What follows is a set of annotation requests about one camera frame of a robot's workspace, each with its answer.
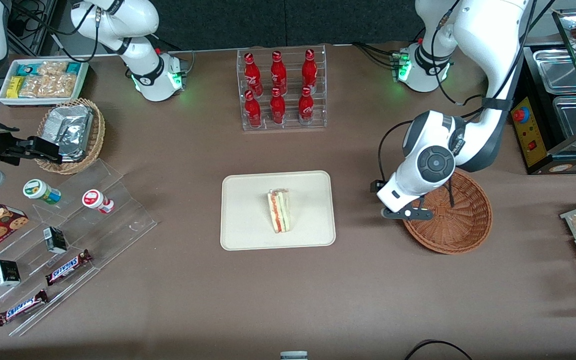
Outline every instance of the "coca-cola bottle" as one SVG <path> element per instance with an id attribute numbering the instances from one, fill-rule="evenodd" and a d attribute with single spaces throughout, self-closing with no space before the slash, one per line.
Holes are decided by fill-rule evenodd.
<path id="1" fill-rule="evenodd" d="M 311 94 L 317 92 L 317 63 L 315 63 L 315 51 L 310 48 L 306 50 L 306 62 L 301 68 L 301 75 L 303 86 L 309 87 Z"/>
<path id="2" fill-rule="evenodd" d="M 281 95 L 288 92 L 288 75 L 286 73 L 286 66 L 281 61 L 281 53 L 279 51 L 272 51 L 272 66 L 270 67 L 272 74 L 272 86 L 278 87 Z"/>
<path id="3" fill-rule="evenodd" d="M 248 123 L 251 128 L 260 128 L 261 127 L 261 107 L 259 103 L 254 98 L 254 94 L 251 90 L 246 90 L 246 104 L 244 107 L 246 108 L 246 116 L 248 118 Z"/>
<path id="4" fill-rule="evenodd" d="M 312 96 L 310 96 L 310 87 L 304 86 L 301 89 L 301 98 L 299 99 L 299 122 L 301 125 L 312 124 L 312 110 L 315 106 Z"/>
<path id="5" fill-rule="evenodd" d="M 285 120 L 286 102 L 281 96 L 281 89 L 277 86 L 272 88 L 272 100 L 270 100 L 270 109 L 272 109 L 272 121 L 275 124 L 281 125 Z"/>
<path id="6" fill-rule="evenodd" d="M 244 61 L 246 62 L 246 82 L 248 88 L 253 92 L 254 97 L 258 98 L 263 95 L 261 72 L 254 63 L 254 56 L 251 53 L 248 52 L 244 55 Z"/>

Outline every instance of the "red button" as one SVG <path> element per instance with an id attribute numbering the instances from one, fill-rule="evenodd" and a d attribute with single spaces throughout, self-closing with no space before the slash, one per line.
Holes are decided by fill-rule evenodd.
<path id="1" fill-rule="evenodd" d="M 523 118 L 525 118 L 525 116 L 526 116 L 526 112 L 523 111 L 522 109 L 517 109 L 517 110 L 514 110 L 514 112 L 512 112 L 512 120 L 517 121 L 517 123 L 522 121 Z"/>

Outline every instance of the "emergency stop button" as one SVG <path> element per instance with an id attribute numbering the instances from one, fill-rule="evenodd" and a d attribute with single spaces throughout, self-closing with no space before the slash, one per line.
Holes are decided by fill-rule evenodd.
<path id="1" fill-rule="evenodd" d="M 512 112 L 512 120 L 516 121 L 517 123 L 525 124 L 528 122 L 530 118 L 530 110 L 527 107 L 522 106 L 517 110 Z"/>

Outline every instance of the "clear acrylic display stand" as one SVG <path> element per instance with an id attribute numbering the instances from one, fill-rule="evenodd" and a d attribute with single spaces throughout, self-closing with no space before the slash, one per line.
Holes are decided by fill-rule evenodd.
<path id="1" fill-rule="evenodd" d="M 315 62 L 317 63 L 317 91 L 312 94 L 315 106 L 312 112 L 312 123 L 302 125 L 299 123 L 299 98 L 301 98 L 302 76 L 301 68 L 306 61 L 306 50 L 315 51 Z M 272 99 L 272 77 L 270 67 L 272 66 L 272 51 L 281 51 L 283 64 L 288 75 L 288 92 L 283 95 L 286 102 L 285 121 L 282 125 L 277 125 L 272 121 L 270 111 L 270 100 Z M 257 98 L 261 106 L 261 127 L 253 128 L 249 125 L 246 116 L 246 98 L 244 93 L 248 90 L 246 82 L 246 62 L 244 55 L 252 53 L 254 63 L 261 72 L 261 82 L 263 85 L 263 95 Z M 327 125 L 327 69 L 326 69 L 326 46 L 295 46 L 277 48 L 249 48 L 237 51 L 237 80 L 239 83 L 239 101 L 241 103 L 241 120 L 245 131 L 262 130 L 290 130 L 290 129 L 313 129 L 324 128 Z"/>
<path id="2" fill-rule="evenodd" d="M 103 160 L 66 180 L 57 189 L 62 198 L 56 205 L 37 201 L 38 219 L 30 218 L 31 227 L 16 239 L 7 239 L 0 250 L 0 260 L 17 262 L 22 282 L 15 287 L 0 286 L 0 313 L 22 303 L 45 289 L 50 302 L 30 314 L 23 314 L 3 327 L 10 336 L 23 335 L 95 276 L 157 223 L 120 182 L 121 174 Z M 102 214 L 84 207 L 81 197 L 89 189 L 98 189 L 114 201 L 114 210 Z M 43 229 L 54 226 L 63 231 L 68 251 L 52 253 L 43 240 Z M 87 249 L 93 260 L 76 269 L 61 282 L 48 287 L 45 275 L 72 260 Z"/>

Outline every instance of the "brown wicker basket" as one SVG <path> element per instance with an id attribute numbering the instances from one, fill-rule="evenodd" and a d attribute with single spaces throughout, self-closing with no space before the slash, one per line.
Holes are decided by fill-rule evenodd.
<path id="1" fill-rule="evenodd" d="M 432 210 L 431 220 L 404 220 L 412 236 L 437 253 L 456 255 L 478 248 L 492 228 L 492 208 L 481 186 L 473 178 L 455 171 L 452 175 L 454 207 L 442 186 L 425 196 L 423 207 Z M 418 207 L 419 200 L 413 202 Z"/>
<path id="2" fill-rule="evenodd" d="M 90 136 L 88 137 L 88 144 L 86 148 L 86 157 L 80 162 L 64 162 L 63 164 L 53 164 L 52 162 L 45 160 L 37 160 L 39 166 L 46 171 L 52 173 L 59 173 L 63 175 L 76 174 L 91 166 L 91 164 L 99 157 L 101 148 L 103 146 L 103 137 L 105 136 L 105 119 L 103 114 L 99 111 L 99 108 L 92 102 L 85 98 L 78 98 L 76 100 L 71 100 L 59 104 L 55 107 L 73 107 L 74 105 L 87 105 L 94 111 L 94 119 L 92 123 L 92 129 L 90 129 Z M 41 121 L 39 125 L 38 135 L 41 136 L 43 133 L 43 127 L 48 119 L 48 112 Z"/>

